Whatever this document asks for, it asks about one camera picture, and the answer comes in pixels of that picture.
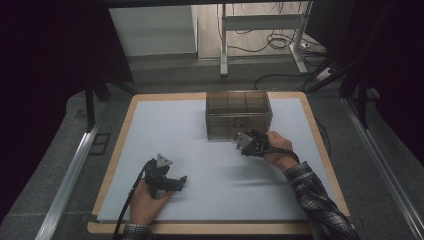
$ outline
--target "wrist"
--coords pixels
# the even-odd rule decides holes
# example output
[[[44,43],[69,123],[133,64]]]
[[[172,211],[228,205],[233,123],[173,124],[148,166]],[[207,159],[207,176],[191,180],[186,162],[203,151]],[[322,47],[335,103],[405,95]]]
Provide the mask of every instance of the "wrist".
[[[281,171],[287,171],[288,169],[295,167],[299,165],[299,163],[290,155],[283,155],[276,163],[275,165],[281,170]]]
[[[144,217],[137,217],[131,214],[130,217],[130,224],[136,224],[136,225],[142,225],[142,226],[148,226],[151,221]]]

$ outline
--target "metal frame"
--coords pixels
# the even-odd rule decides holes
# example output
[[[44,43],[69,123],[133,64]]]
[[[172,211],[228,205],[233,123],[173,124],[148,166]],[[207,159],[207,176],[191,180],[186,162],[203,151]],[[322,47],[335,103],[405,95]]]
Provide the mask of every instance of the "metal frame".
[[[100,105],[96,111],[97,119],[101,119],[101,116],[105,111],[105,105],[106,103],[100,102]],[[84,165],[85,159],[88,155],[91,144],[93,143],[94,137],[97,134],[99,126],[100,120],[94,124],[91,132],[85,133],[82,137],[80,145],[78,146],[71,164],[69,165],[68,171],[63,178],[62,184],[56,193],[56,197],[54,198],[50,209],[47,212],[46,218],[44,219],[44,222],[38,231],[37,237],[35,238],[36,240],[48,240],[53,237],[57,224],[59,223],[60,217],[63,213],[63,210],[65,209],[66,203],[68,202],[69,196],[74,189],[75,183],[81,172],[81,168]]]
[[[403,190],[385,157],[375,143],[371,133],[362,126],[361,122],[356,117],[356,109],[352,99],[342,98],[342,102],[346,105],[356,130],[358,131],[362,141],[365,143],[369,153],[371,154],[371,157],[374,160],[378,171],[380,172],[387,188],[392,194],[393,199],[402,212],[406,222],[411,228],[412,233],[416,239],[424,239],[424,225],[420,213]]]
[[[302,14],[227,16],[226,4],[222,4],[221,76],[228,75],[227,31],[237,30],[297,29],[294,44],[290,44],[289,48],[300,74],[308,73],[300,56],[299,47],[311,6],[312,1],[309,1]]]

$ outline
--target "transparent container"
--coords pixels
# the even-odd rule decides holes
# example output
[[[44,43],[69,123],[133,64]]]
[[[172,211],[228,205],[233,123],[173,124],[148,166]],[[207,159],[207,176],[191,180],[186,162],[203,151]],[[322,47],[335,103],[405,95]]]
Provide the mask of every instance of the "transparent container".
[[[239,132],[267,132],[272,120],[266,91],[206,93],[206,126],[209,140],[235,141]]]

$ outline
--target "wooden frame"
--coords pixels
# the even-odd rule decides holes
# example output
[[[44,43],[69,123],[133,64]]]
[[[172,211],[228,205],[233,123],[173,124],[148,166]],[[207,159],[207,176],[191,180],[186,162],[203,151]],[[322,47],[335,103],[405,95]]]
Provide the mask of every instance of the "wooden frame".
[[[336,175],[326,152],[319,129],[315,122],[312,110],[309,106],[306,95],[301,92],[268,92],[269,98],[299,98],[301,100],[306,118],[309,122],[313,137],[315,139],[322,164],[327,173],[328,180],[333,188],[336,204],[346,217],[350,217],[346,202],[337,182]],[[139,101],[178,101],[178,100],[202,100],[206,99],[206,93],[174,93],[174,94],[143,94],[133,97],[127,115],[122,125],[121,133],[115,145],[109,167],[99,191],[92,215],[96,217],[100,211],[103,200],[106,197],[113,175],[118,165],[119,158],[127,137],[128,129],[133,119],[134,110]],[[115,224],[89,222],[88,231],[91,233],[113,233]],[[311,229],[307,221],[284,221],[284,222],[175,222],[175,223],[154,223],[154,234],[310,234]]]

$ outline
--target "plaid shirt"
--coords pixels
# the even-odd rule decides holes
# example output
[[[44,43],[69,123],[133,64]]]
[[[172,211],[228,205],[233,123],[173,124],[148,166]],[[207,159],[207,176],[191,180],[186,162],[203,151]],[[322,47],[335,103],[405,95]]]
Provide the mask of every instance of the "plaid shirt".
[[[307,162],[288,169],[284,174],[296,193],[298,204],[308,215],[314,239],[359,239]],[[148,239],[150,231],[129,224],[125,226],[123,240]]]

